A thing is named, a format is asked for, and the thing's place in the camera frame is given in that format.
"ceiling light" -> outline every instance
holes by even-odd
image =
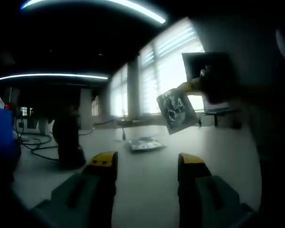
[[[26,8],[26,7],[30,6],[30,5],[33,5],[33,4],[37,3],[37,2],[40,2],[40,1],[45,1],[45,0],[31,0],[31,1],[28,1],[27,3],[25,3],[25,4],[23,4],[21,6],[21,9],[24,9],[24,8]],[[154,19],[156,21],[158,21],[161,24],[166,22],[166,20],[164,18],[160,17],[156,13],[154,13],[154,12],[152,12],[152,11],[150,11],[150,10],[148,10],[148,9],[146,9],[146,8],[136,4],[136,3],[133,3],[131,1],[127,1],[127,0],[106,0],[106,1],[115,2],[115,3],[121,4],[123,6],[129,7],[131,9],[133,9],[133,10],[136,10],[136,11],[138,11],[138,12],[140,12],[140,13],[142,13],[142,14],[144,14],[144,15],[146,15],[146,16],[148,16],[148,17],[150,17],[150,18],[152,18],[152,19]]]
[[[1,77],[0,80],[16,78],[16,77],[35,77],[35,76],[62,76],[62,77],[83,77],[83,78],[94,78],[94,79],[102,79],[107,80],[108,77],[103,76],[92,76],[92,75],[73,75],[73,74],[26,74],[26,75],[12,75],[7,77]]]

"table surface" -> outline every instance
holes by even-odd
[[[101,152],[119,152],[113,228],[179,226],[177,164],[181,152],[202,158],[212,175],[220,176],[239,193],[242,202],[258,209],[261,173],[257,150],[247,127],[241,130],[190,127],[169,135],[165,126],[144,126],[126,128],[125,134],[127,140],[153,136],[166,147],[132,152],[122,142],[121,129],[95,130],[80,137],[87,161]],[[37,152],[57,158],[56,149]],[[81,170],[60,171],[55,162],[22,149],[12,186],[22,202],[32,208],[50,199],[54,188]]]

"white table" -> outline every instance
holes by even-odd
[[[177,164],[181,152],[202,158],[213,175],[220,176],[239,193],[242,202],[258,209],[260,166],[246,127],[242,130],[190,127],[169,135],[165,126],[145,126],[126,128],[125,134],[127,140],[154,136],[167,147],[152,152],[131,152],[121,142],[121,129],[95,130],[80,137],[87,161],[100,152],[119,152],[113,228],[178,227]],[[37,152],[57,157],[56,149]],[[80,171],[61,172],[55,163],[23,149],[13,188],[31,208],[49,199],[55,187]]]

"blue object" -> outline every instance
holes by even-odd
[[[0,108],[0,155],[4,157],[16,156],[13,129],[12,112]]]

